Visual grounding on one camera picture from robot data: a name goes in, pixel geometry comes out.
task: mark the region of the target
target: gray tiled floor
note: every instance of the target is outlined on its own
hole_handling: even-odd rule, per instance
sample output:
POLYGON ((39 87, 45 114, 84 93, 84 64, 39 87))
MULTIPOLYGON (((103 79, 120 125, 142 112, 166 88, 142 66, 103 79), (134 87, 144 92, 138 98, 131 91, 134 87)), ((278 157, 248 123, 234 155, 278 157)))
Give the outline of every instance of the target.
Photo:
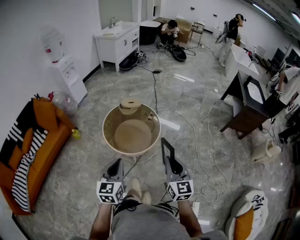
MULTIPOLYGON (((202 42, 215 53, 221 47, 214 44, 215 39, 207 33, 204 33, 202 42)), ((196 43, 197 41, 192 42, 191 46, 195 46, 196 43)), ((194 48, 196 56, 187 56, 185 62, 176 62, 165 53, 151 53, 155 50, 154 45, 142 46, 141 50, 147 53, 148 63, 144 65, 146 68, 163 70, 161 74, 156 75, 157 108, 175 110, 193 125, 209 112, 230 84, 224 76, 224 69, 206 47, 194 48), (195 82, 176 79, 173 77, 175 73, 194 79, 195 82)), ((264 89, 269 76, 260 66, 257 68, 261 73, 259 81, 264 89)), ((117 73, 114 65, 106 64, 105 68, 97 71, 85 85, 88 95, 80 103, 72 120, 79 128, 102 143, 104 139, 101 128, 104 117, 123 98, 139 97, 144 104, 155 107, 153 76, 141 67, 117 73)), ((263 162, 263 165, 252 164, 250 157, 253 147, 270 136, 255 130, 244 139, 238 140, 236 133, 231 129, 220 133, 219 130, 232 114, 233 109, 228 97, 225 102, 217 103, 209 119, 195 127, 197 149, 203 168, 216 180, 227 185, 227 192, 219 201, 209 204, 199 200, 201 205, 198 217, 209 221, 210 229, 223 229, 230 209, 242 191, 248 186, 261 188, 269 199, 270 213, 266 226, 257 239, 270 239, 277 222, 284 218, 287 212, 289 187, 294 174, 290 160, 291 146, 285 146, 281 154, 263 162), (207 130, 208 120, 210 134, 214 139, 216 163, 225 175, 226 182, 213 162, 214 151, 207 130)), ((180 125, 179 131, 162 125, 161 137, 170 142, 190 129, 190 125, 174 112, 159 112, 159 116, 180 125)), ((285 123, 281 115, 277 119, 275 134, 284 129, 285 123)), ((176 157, 185 162, 190 171, 195 191, 200 192, 205 184, 216 184, 200 167, 195 143, 195 136, 190 131, 180 137, 174 147, 176 157)), ((146 160, 159 147, 160 142, 157 142, 140 161, 146 160)), ((69 139, 45 180, 37 200, 36 213, 17 218, 29 236, 34 240, 59 240, 72 235, 88 237, 99 205, 95 194, 96 181, 100 178, 102 168, 115 158, 115 154, 107 146, 95 142, 84 132, 80 140, 69 139)), ((131 166, 132 163, 125 161, 125 172, 131 166)), ((138 164, 125 178, 126 183, 131 177, 138 177, 142 188, 152 194, 153 202, 158 202, 165 192, 163 182, 166 179, 161 153, 147 162, 138 164)))

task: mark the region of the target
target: striped blanket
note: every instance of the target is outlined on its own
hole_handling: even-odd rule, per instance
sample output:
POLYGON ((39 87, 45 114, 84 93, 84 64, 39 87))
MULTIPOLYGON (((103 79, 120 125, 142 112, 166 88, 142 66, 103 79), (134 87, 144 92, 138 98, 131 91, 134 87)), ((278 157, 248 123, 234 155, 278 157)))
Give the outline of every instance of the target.
POLYGON ((28 172, 30 165, 34 161, 37 150, 41 147, 47 137, 48 131, 41 133, 38 129, 33 132, 33 139, 29 153, 23 155, 21 163, 15 173, 13 181, 12 195, 22 210, 31 212, 28 195, 28 172))

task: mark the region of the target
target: orange chair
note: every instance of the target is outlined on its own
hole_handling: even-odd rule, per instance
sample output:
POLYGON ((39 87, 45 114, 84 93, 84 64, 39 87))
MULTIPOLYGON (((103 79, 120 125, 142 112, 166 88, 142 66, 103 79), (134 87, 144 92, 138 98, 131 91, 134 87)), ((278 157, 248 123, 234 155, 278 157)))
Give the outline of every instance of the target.
MULTIPOLYGON (((64 112, 45 99, 33 99, 34 112, 38 125, 48 130, 47 137, 42 146, 37 150, 34 162, 30 166, 28 174, 28 193, 30 208, 34 209, 39 190, 44 179, 64 142, 75 128, 74 124, 64 114, 64 112)), ((11 188, 15 171, 24 154, 25 138, 22 150, 16 146, 5 166, 0 162, 0 188, 3 195, 15 215, 30 215, 31 213, 23 211, 14 200, 11 188)))

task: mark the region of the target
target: door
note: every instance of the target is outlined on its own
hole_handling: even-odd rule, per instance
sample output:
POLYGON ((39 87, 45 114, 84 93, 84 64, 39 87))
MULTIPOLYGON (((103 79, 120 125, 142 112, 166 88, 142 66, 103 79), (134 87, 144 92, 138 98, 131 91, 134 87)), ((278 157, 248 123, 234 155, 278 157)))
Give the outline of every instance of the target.
POLYGON ((119 62, 123 61, 132 49, 132 34, 131 32, 126 33, 124 36, 120 37, 116 43, 116 53, 119 62))

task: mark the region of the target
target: black shirt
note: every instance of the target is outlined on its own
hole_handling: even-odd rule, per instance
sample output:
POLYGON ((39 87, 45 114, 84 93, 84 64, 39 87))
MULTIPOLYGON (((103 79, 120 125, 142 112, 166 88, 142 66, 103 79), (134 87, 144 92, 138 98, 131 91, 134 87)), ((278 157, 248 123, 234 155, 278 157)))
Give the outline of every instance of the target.
POLYGON ((227 37, 228 38, 232 38, 233 40, 236 40, 236 38, 238 37, 238 21, 236 21, 234 18, 232 20, 230 20, 229 22, 229 30, 228 30, 228 34, 227 37))

